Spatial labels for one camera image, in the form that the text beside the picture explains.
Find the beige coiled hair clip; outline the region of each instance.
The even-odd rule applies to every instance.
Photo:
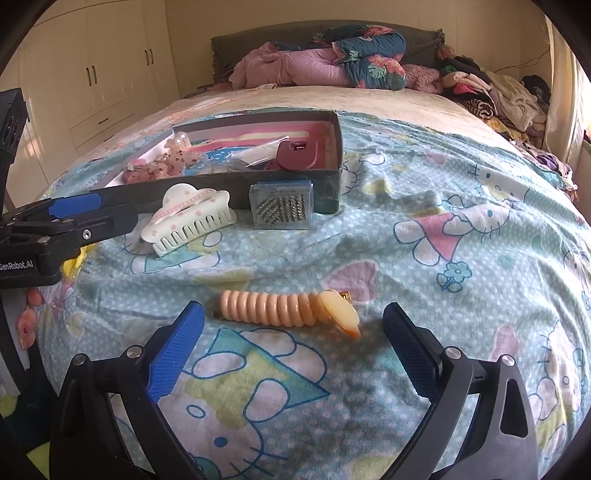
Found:
[[[348,292],[336,290],[290,295],[226,290],[220,298],[220,312],[227,320],[276,327],[334,323],[357,339],[361,337],[359,315],[348,300]]]

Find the pink fabric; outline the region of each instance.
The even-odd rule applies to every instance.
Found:
[[[456,83],[465,83],[481,92],[488,92],[492,86],[473,73],[451,72],[441,79],[445,88],[452,88]]]
[[[336,59],[331,48],[277,51],[267,42],[238,62],[229,80],[235,90],[266,83],[347,87],[349,81],[343,67],[333,64]]]
[[[207,89],[208,92],[225,92],[226,90],[232,90],[230,82],[217,83]]]
[[[407,88],[437,95],[443,92],[441,75],[437,70],[419,65],[405,65],[403,68],[406,72]]]
[[[458,83],[453,88],[453,93],[455,93],[456,95],[461,95],[462,93],[476,93],[476,91],[477,90],[475,88],[471,87],[466,83]]]

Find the drawer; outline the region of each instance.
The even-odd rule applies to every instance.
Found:
[[[85,155],[86,153],[91,151],[93,148],[98,147],[101,143],[106,142],[113,135],[121,132],[124,128],[133,125],[137,121],[135,117],[136,116],[134,114],[131,114],[130,116],[119,120],[115,125],[111,125],[109,128],[102,131],[100,134],[95,135],[90,140],[84,142],[82,145],[77,147],[76,154],[79,157],[81,157],[82,155]]]
[[[110,106],[103,111],[70,128],[70,137],[75,148],[82,146],[91,138],[99,135],[113,125],[134,114],[133,103],[127,99]]]

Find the hair clip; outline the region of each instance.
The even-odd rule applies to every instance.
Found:
[[[236,223],[236,214],[228,208],[226,190],[197,190],[188,183],[177,183],[164,194],[162,208],[144,227],[141,237],[154,244],[162,257],[190,241]]]
[[[350,337],[361,338],[359,315],[348,300],[349,292],[336,290],[290,295],[226,290],[220,298],[220,312],[227,320],[276,327],[334,322]]]

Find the pink blanket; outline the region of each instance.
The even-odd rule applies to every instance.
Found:
[[[407,88],[419,92],[441,94],[443,85],[439,71],[420,65],[404,65]]]
[[[343,67],[333,64],[336,59],[337,54],[332,48],[277,51],[271,42],[267,42],[238,62],[229,80],[235,90],[266,83],[348,87]]]

